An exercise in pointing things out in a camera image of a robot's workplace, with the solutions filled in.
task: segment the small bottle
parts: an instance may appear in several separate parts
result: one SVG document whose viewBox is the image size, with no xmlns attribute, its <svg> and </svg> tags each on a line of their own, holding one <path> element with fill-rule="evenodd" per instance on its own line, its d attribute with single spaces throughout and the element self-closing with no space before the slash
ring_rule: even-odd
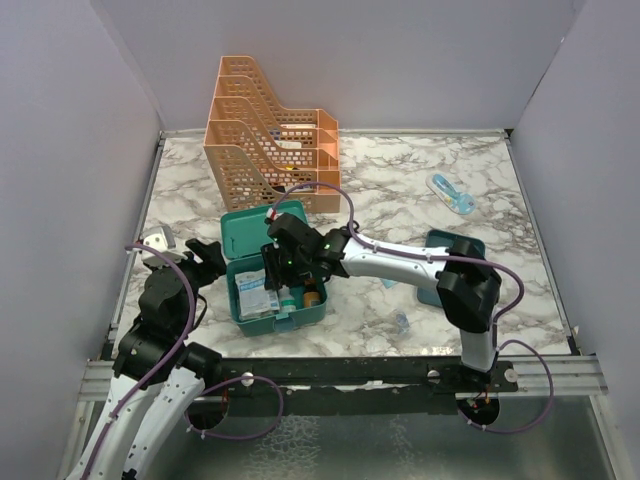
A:
<svg viewBox="0 0 640 480">
<path fill-rule="evenodd" d="M 393 315 L 396 317 L 396 323 L 398 324 L 398 334 L 402 335 L 404 333 L 407 333 L 411 329 L 407 314 L 402 310 L 396 309 L 393 311 Z"/>
<path fill-rule="evenodd" d="M 304 308 L 315 307 L 322 303 L 315 278 L 310 278 L 304 282 L 304 295 L 302 298 L 304 300 Z"/>
<path fill-rule="evenodd" d="M 289 313 L 296 311 L 296 299 L 291 295 L 289 287 L 282 287 L 278 292 L 278 300 L 280 300 L 280 313 Z"/>
</svg>

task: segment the white packet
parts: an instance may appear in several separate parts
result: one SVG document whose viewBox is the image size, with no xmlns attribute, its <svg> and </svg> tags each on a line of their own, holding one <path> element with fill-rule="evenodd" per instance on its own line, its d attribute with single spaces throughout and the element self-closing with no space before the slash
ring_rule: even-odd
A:
<svg viewBox="0 0 640 480">
<path fill-rule="evenodd" d="M 273 290 L 264 289 L 264 269 L 238 273 L 235 279 L 242 320 L 259 318 L 280 310 L 278 294 Z"/>
</svg>

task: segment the cable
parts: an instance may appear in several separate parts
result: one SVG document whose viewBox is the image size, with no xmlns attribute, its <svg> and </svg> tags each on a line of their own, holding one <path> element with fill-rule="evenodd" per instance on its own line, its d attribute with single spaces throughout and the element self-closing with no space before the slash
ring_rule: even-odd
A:
<svg viewBox="0 0 640 480">
<path fill-rule="evenodd" d="M 278 426 L 278 423 L 280 423 L 280 420 L 282 420 L 282 415 L 283 415 L 283 412 L 284 412 L 284 397 L 282 396 L 282 392 L 278 388 L 278 385 L 273 380 L 271 380 L 270 378 L 260 377 L 260 376 L 236 377 L 236 378 L 232 378 L 230 380 L 225 380 L 224 382 L 220 382 L 220 383 L 218 383 L 217 385 L 214 385 L 211 388 L 207 388 L 204 392 L 202 392 L 202 395 L 206 395 L 208 393 L 214 392 L 214 391 L 216 391 L 216 390 L 218 390 L 220 388 L 226 387 L 227 385 L 231 385 L 233 383 L 241 382 L 242 380 L 259 380 L 261 382 L 268 383 L 269 385 L 271 385 L 271 387 L 278 394 L 278 402 L 279 402 L 278 414 L 276 415 L 276 419 L 273 421 L 273 423 L 271 425 L 269 425 L 267 428 L 265 428 L 264 430 L 262 430 L 262 431 L 260 431 L 258 433 L 252 433 L 250 435 L 223 435 L 221 433 L 208 432 L 206 430 L 197 429 L 196 427 L 194 427 L 191 424 L 191 422 L 189 420 L 189 417 L 188 417 L 187 413 L 185 412 L 184 417 L 187 420 L 187 423 L 189 424 L 189 428 L 188 428 L 187 431 L 193 430 L 194 432 L 199 433 L 203 438 L 205 436 L 207 436 L 207 437 L 212 437 L 212 438 L 220 438 L 222 440 L 242 441 L 242 440 L 254 440 L 256 438 L 263 437 L 264 435 L 269 433 L 271 430 L 276 428 Z"/>
<path fill-rule="evenodd" d="M 204 318 L 204 314 L 207 313 L 207 307 L 209 306 L 207 304 L 207 299 L 204 298 L 202 295 L 198 294 L 198 300 L 202 300 L 204 302 L 204 308 L 202 309 L 202 311 L 200 312 L 200 315 L 198 315 L 198 319 L 195 321 L 195 323 L 193 324 L 193 330 L 195 330 L 196 328 L 198 328 L 200 326 L 200 324 L 202 323 L 202 319 Z"/>
<path fill-rule="evenodd" d="M 102 427 L 102 431 L 98 435 L 98 438 L 97 438 L 96 443 L 95 443 L 95 445 L 93 447 L 93 450 L 91 451 L 91 455 L 89 455 L 89 459 L 87 460 L 87 465 L 84 467 L 84 472 L 82 473 L 82 476 L 80 477 L 80 480 L 87 480 L 87 478 L 89 477 L 89 474 L 91 473 L 91 467 L 93 467 L 93 464 L 96 461 L 96 457 L 98 456 L 98 452 L 100 451 L 100 447 L 102 446 L 102 444 L 104 443 L 105 438 L 107 437 L 107 433 L 109 432 L 109 428 L 111 427 L 111 424 L 113 423 L 113 420 L 115 420 L 117 418 L 118 413 L 120 412 L 120 410 L 122 410 L 124 408 L 124 406 L 131 399 L 131 397 L 145 383 L 147 383 L 158 372 L 158 370 L 160 370 L 171 359 L 171 357 L 173 357 L 176 354 L 176 352 L 180 349 L 180 347 L 182 346 L 182 343 L 189 336 L 189 332 L 191 332 L 191 330 L 193 329 L 193 319 L 195 318 L 195 314 L 196 314 L 196 300 L 195 300 L 195 296 L 193 295 L 193 289 L 191 288 L 191 285 L 189 284 L 189 280 L 187 279 L 185 274 L 182 272 L 182 270 L 180 270 L 180 267 L 178 267 L 178 265 L 176 265 L 169 257 L 167 257 L 164 254 L 162 254 L 161 252 L 157 251 L 155 248 L 151 248 L 151 247 L 149 247 L 147 245 L 143 245 L 141 243 L 134 243 L 134 244 L 131 244 L 131 245 L 126 245 L 124 247 L 124 249 L 127 250 L 127 251 L 145 250 L 145 251 L 155 255 L 156 257 L 158 257 L 164 263 L 166 263 L 175 272 L 175 274 L 178 276 L 180 281 L 184 284 L 185 289 L 187 290 L 187 298 L 189 300 L 189 314 L 187 315 L 187 323 L 186 323 L 186 325 L 184 327 L 184 330 L 180 334 L 180 337 L 178 337 L 178 340 L 176 341 L 175 345 L 173 347 L 171 347 L 171 350 L 169 350 L 167 352 L 167 354 L 162 358 L 162 360 L 160 360 L 151 370 L 149 370 L 149 372 L 147 372 L 147 374 L 144 377 L 142 377 L 138 381 L 138 383 L 136 383 L 133 387 L 131 387 L 131 390 L 129 390 L 124 395 L 124 397 L 122 397 L 122 399 L 118 402 L 118 404 L 111 411 L 111 413 L 109 413 L 109 417 L 111 419 L 111 422 L 105 423 L 104 427 Z"/>
<path fill-rule="evenodd" d="M 544 358 L 542 358 L 542 355 L 540 355 L 533 347 L 530 347 L 529 345 L 527 345 L 521 340 L 516 340 L 516 339 L 507 340 L 502 345 L 500 345 L 500 350 L 503 350 L 504 347 L 512 343 L 517 343 L 518 345 L 523 346 L 524 348 L 529 350 L 531 353 L 533 353 L 536 357 L 538 357 L 538 360 L 540 360 L 540 363 L 542 364 L 542 367 L 544 368 L 547 374 L 547 379 L 549 380 L 549 398 L 547 399 L 547 404 L 544 406 L 542 413 L 538 415 L 538 417 L 535 420 L 532 420 L 531 422 L 527 423 L 522 427 L 514 428 L 513 430 L 496 430 L 494 428 L 487 427 L 486 425 L 480 425 L 479 423 L 475 423 L 473 420 L 467 417 L 462 412 L 462 410 L 458 409 L 458 413 L 460 414 L 460 416 L 462 416 L 462 418 L 464 418 L 469 425 L 471 425 L 472 427 L 478 430 L 482 430 L 483 432 L 497 433 L 500 435 L 513 435 L 515 433 L 526 432 L 528 430 L 531 430 L 536 425 L 539 425 L 540 423 L 542 423 L 544 419 L 547 418 L 547 416 L 549 415 L 549 412 L 551 412 L 551 407 L 553 407 L 553 401 L 555 399 L 555 389 L 553 387 L 553 377 L 551 376 L 551 369 L 549 368 L 549 365 L 547 364 L 547 362 L 545 362 Z"/>
<path fill-rule="evenodd" d="M 351 199 L 351 197 L 349 196 L 349 194 L 347 192 L 345 192 L 343 189 L 341 189 L 340 187 L 337 187 L 336 185 L 333 185 L 331 183 L 326 183 L 326 182 L 305 182 L 305 183 L 301 183 L 299 185 L 295 185 L 293 187 L 291 187 L 289 190 L 287 190 L 284 195 L 282 195 L 282 197 L 280 197 L 272 206 L 272 210 L 273 212 L 276 212 L 278 206 L 294 191 L 299 190 L 301 188 L 306 188 L 306 187 L 311 187 L 314 185 L 318 185 L 318 186 L 322 186 L 322 187 L 327 187 L 327 188 L 331 188 L 335 191 L 337 191 L 338 193 L 340 193 L 346 200 L 347 203 L 349 204 L 349 220 L 347 221 L 347 228 L 349 229 L 349 233 L 351 234 L 351 237 L 358 242 L 360 245 L 362 245 L 363 247 L 366 248 L 370 248 L 372 250 L 375 249 L 375 245 L 367 242 L 366 240 L 363 240 L 362 238 L 360 238 L 360 236 L 358 235 L 358 233 L 356 232 L 353 224 L 355 222 L 354 220 L 354 215 L 355 215 L 355 207 L 353 205 L 353 200 Z M 522 297 L 524 297 L 524 282 L 522 281 L 522 279 L 518 276 L 518 274 L 516 272 L 514 272 L 513 270 L 511 270 L 510 268 L 505 267 L 504 265 L 500 265 L 499 263 L 494 263 L 494 262 L 490 262 L 488 260 L 484 260 L 484 259 L 479 259 L 479 258 L 468 258 L 468 257 L 457 257 L 457 256 L 452 256 L 452 255 L 432 255 L 430 257 L 427 257 L 425 255 L 420 255 L 417 253 L 409 253 L 409 252 L 401 252 L 398 250 L 394 250 L 392 248 L 387 248 L 387 247 L 377 247 L 377 251 L 378 252 L 382 252 L 382 253 L 389 253 L 391 255 L 397 255 L 399 257 L 405 257 L 405 258 L 411 258 L 414 260 L 427 260 L 429 262 L 432 261 L 441 261 L 441 262 L 450 262 L 450 261 L 454 261 L 454 262 L 460 262 L 460 263 L 472 263 L 475 265 L 482 265 L 485 267 L 491 267 L 494 268 L 496 270 L 501 270 L 503 272 L 505 272 L 507 275 L 509 275 L 511 278 L 513 278 L 515 280 L 515 282 L 518 284 L 518 295 L 516 295 L 516 298 L 509 303 L 507 306 L 503 307 L 501 310 L 499 310 L 498 312 L 496 312 L 496 314 L 493 316 L 493 324 L 495 325 L 498 321 L 498 319 L 500 317 L 502 317 L 505 313 L 507 313 L 508 311 L 510 311 L 511 309 L 513 309 L 516 305 L 518 305 L 520 303 L 520 301 L 522 300 Z M 497 341 L 497 337 L 496 337 L 496 333 L 494 331 L 494 345 L 496 344 Z"/>
</svg>

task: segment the tabletop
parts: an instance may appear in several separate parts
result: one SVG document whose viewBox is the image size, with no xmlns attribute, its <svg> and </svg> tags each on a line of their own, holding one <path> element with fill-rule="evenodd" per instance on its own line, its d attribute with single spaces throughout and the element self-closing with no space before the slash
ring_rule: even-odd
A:
<svg viewBox="0 0 640 480">
<path fill-rule="evenodd" d="M 355 204 L 360 231 L 370 238 L 424 246 L 427 232 L 437 228 L 481 239 L 486 258 L 515 270 L 526 293 L 503 316 L 498 338 L 518 338 L 542 353 L 566 354 L 565 329 L 545 270 L 505 139 L 487 136 L 343 135 L 340 144 L 342 186 Z M 202 148 L 203 134 L 167 138 L 146 215 L 145 229 L 169 225 L 178 247 L 198 238 L 221 240 L 220 218 L 226 213 Z M 451 211 L 427 187 L 435 172 L 473 195 L 476 210 Z M 346 223 L 347 205 L 339 214 L 310 214 L 321 232 Z M 136 259 L 120 316 L 117 343 L 138 314 L 148 270 Z M 503 275 L 500 304 L 517 286 Z M 200 293 L 209 309 L 190 341 L 228 357 L 326 357 L 382 355 L 456 355 L 457 328 L 442 309 L 417 300 L 416 288 L 386 288 L 377 278 L 333 278 L 327 284 L 326 317 L 316 325 L 288 333 L 245 337 L 231 320 L 226 282 L 218 280 Z M 393 311 L 406 313 L 410 329 L 400 333 Z M 524 353 L 509 347 L 509 353 Z"/>
</svg>

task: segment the white marble table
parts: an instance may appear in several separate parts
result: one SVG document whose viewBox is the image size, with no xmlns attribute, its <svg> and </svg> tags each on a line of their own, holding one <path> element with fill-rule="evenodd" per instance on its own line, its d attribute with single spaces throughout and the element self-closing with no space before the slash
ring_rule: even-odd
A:
<svg viewBox="0 0 640 480">
<path fill-rule="evenodd" d="M 167 224 L 179 243 L 192 237 L 221 239 L 226 212 L 202 149 L 203 135 L 177 135 L 165 143 L 145 228 Z M 569 353 L 563 325 L 527 214 L 504 139 L 487 137 L 341 138 L 343 188 L 356 206 L 356 219 L 367 236 L 423 245 L 431 228 L 477 237 L 486 257 L 519 273 L 526 285 L 522 303 L 503 317 L 500 341 L 519 338 L 541 352 Z M 464 184 L 477 202 L 471 215 L 450 211 L 426 186 L 435 170 Z M 344 225 L 342 213 L 309 215 L 320 231 Z M 117 342 L 137 314 L 137 298 L 148 272 L 136 261 Z M 327 286 L 327 316 L 316 325 L 284 334 L 244 337 L 229 314 L 227 287 L 217 281 L 201 293 L 209 302 L 202 326 L 190 340 L 225 356 L 379 356 L 454 355 L 460 353 L 458 330 L 441 309 L 418 302 L 415 287 L 386 289 L 375 278 L 334 278 Z M 513 298 L 515 283 L 506 278 L 501 303 Z M 398 334 L 392 315 L 406 312 L 411 330 Z M 524 353 L 517 347 L 511 353 Z"/>
</svg>

